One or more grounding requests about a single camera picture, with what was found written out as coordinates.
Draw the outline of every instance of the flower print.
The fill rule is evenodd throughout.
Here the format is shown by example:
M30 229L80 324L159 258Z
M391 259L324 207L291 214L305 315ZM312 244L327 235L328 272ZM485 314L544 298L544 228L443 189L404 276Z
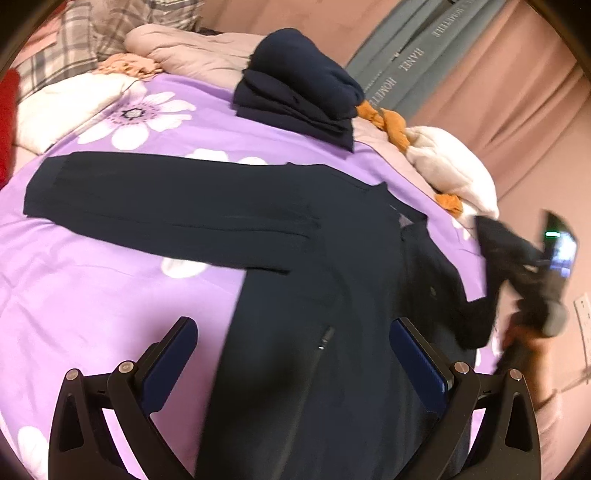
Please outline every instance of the flower print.
M170 278L190 278L204 272L209 265L191 260L178 260L176 258L164 258L162 260L162 273Z
M23 427L18 431L18 449L25 468L37 480L47 480L49 442L39 429Z
M142 82L129 87L127 102L115 112L78 137L79 144L88 144L113 133L111 143L118 150L136 150L148 137L150 130L163 132L178 128L192 116L182 111L195 111L195 106L184 100L171 100L174 92L148 93Z
M223 161L229 162L230 158L228 154L223 150L208 150L207 148L198 148L189 155L185 155L186 158L193 158L194 160L209 160L209 161Z
M209 150L208 148L198 148L189 155L185 155L185 158L193 158L195 160L209 160L209 161L221 161L230 162L230 157L223 150ZM245 157L238 160L236 163L241 165L267 165L267 162L259 157Z

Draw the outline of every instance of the red pillow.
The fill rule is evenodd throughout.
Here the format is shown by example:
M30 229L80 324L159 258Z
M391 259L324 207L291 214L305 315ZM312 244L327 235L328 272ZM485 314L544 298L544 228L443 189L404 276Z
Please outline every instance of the red pillow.
M7 71L0 82L0 188L6 185L12 158L12 140L17 122L17 94L20 75Z

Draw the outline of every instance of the purple bedsheet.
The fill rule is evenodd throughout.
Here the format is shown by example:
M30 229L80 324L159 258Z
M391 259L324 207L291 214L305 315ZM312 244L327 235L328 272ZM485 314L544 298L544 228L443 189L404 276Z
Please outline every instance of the purple bedsheet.
M230 99L227 90L162 74L134 84L96 125L68 135L47 155L126 150L249 164L326 164L368 184L385 181L397 198L428 215L429 233L459 270L468 299L483 296L475 242L371 148L357 143L351 154L237 118ZM199 344L154 421L192 471L243 271L182 262L170 268L178 262L26 218L25 188L41 161L29 163L0 192L0 427L26 467L47 478L47 439L65 372L112 371L138 359L180 316L189 316L199 325ZM176 278L191 269L193 276ZM130 473L144 478L113 415L108 422Z

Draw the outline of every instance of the orange fabric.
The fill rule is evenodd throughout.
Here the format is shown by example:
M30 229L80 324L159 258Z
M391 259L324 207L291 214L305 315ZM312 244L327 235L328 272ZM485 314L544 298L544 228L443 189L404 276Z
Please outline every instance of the orange fabric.
M140 80L150 80L157 73L162 73L162 67L157 61L135 53L116 53L99 63L96 73L123 73Z
M388 140L394 144L402 153L406 153L410 146L410 140L406 136L406 120L402 118L399 113L392 110L382 108L382 115L386 123L386 132L388 133Z
M464 212L464 206L460 197L457 195L449 195L447 193L438 193L435 195L435 201L441 208L446 210L452 217L460 218Z
M385 129L384 119L367 100L364 100L363 103L357 107L357 115L369 120L382 131Z
M406 153L410 145L405 133L406 121L402 115L392 110L382 108L381 111L382 115L367 100L357 107L358 116L369 120L380 130L385 131L388 134L388 141L402 153Z

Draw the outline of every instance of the wall outlet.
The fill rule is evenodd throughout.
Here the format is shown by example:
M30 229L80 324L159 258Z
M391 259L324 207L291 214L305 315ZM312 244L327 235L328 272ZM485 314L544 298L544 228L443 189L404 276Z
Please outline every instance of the wall outlet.
M583 350L585 353L585 368L589 369L591 365L591 303L589 295L584 293L574 301L574 309L579 318L579 327L581 328L581 337L583 339Z

